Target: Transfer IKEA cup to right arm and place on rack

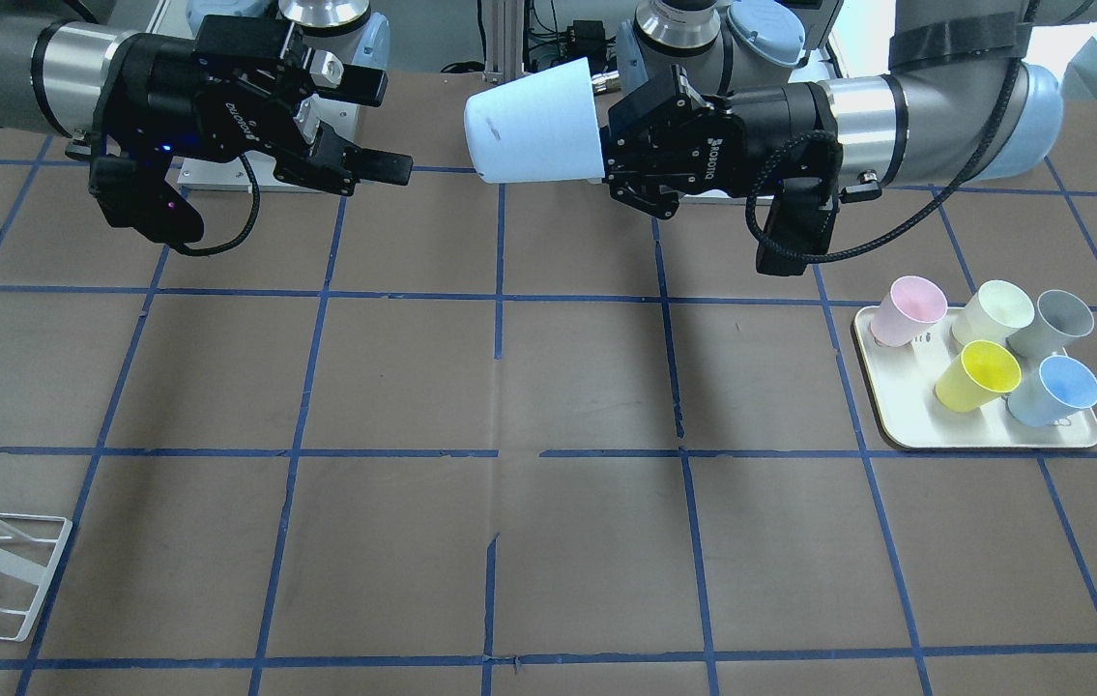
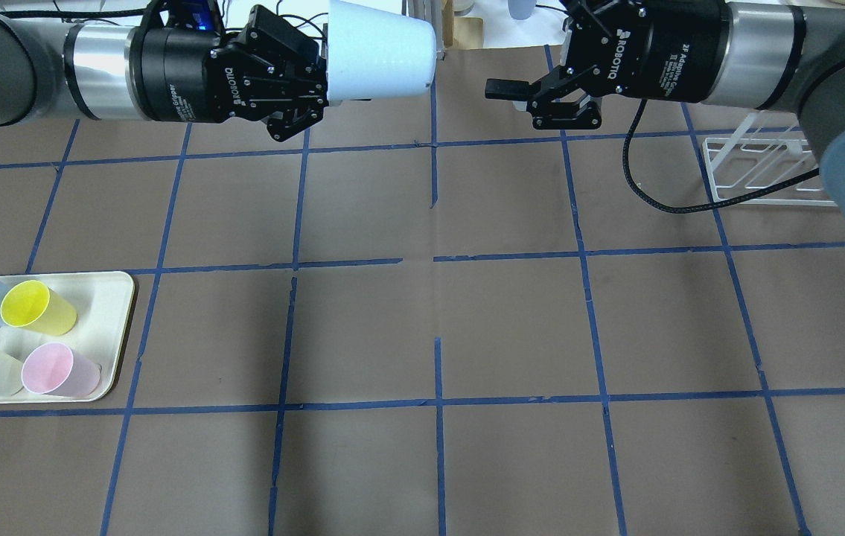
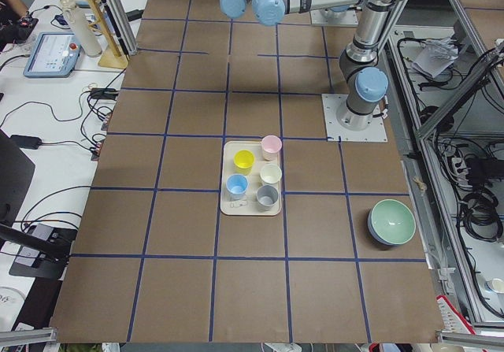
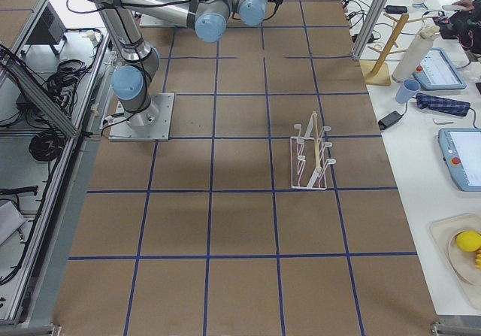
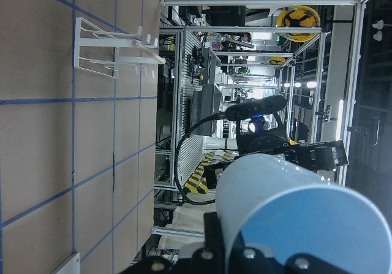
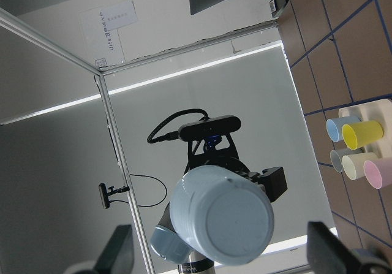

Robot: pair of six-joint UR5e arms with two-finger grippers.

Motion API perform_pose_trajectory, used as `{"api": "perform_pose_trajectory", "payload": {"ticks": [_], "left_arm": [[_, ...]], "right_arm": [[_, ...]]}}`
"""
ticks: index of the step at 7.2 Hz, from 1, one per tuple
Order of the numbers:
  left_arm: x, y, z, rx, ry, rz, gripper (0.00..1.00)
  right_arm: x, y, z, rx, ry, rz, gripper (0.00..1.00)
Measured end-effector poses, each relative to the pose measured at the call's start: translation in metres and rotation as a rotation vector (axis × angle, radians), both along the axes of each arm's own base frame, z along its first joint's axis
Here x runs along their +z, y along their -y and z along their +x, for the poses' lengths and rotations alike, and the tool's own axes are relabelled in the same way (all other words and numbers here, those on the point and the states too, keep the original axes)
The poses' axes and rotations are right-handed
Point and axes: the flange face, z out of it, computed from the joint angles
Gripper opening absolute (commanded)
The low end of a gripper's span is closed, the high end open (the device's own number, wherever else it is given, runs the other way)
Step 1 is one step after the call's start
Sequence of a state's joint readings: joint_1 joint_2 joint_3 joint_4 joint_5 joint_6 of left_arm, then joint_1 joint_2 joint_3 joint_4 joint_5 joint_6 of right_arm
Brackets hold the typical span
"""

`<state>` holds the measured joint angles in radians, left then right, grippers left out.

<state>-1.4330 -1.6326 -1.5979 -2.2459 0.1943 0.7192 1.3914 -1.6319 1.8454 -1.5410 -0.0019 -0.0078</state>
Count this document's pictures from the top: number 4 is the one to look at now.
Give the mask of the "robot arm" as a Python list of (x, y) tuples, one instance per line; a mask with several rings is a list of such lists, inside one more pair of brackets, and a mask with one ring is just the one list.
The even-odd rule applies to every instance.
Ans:
[(169, 26), (191, 29), (198, 38), (216, 43), (228, 20), (238, 15), (248, 26), (265, 19), (273, 0), (86, 0), (94, 4), (113, 39), (124, 66), (112, 77), (112, 87), (123, 106), (123, 121), (131, 129), (148, 129), (161, 113), (149, 94), (159, 68), (159, 52), (141, 32), (135, 14), (156, 18)]

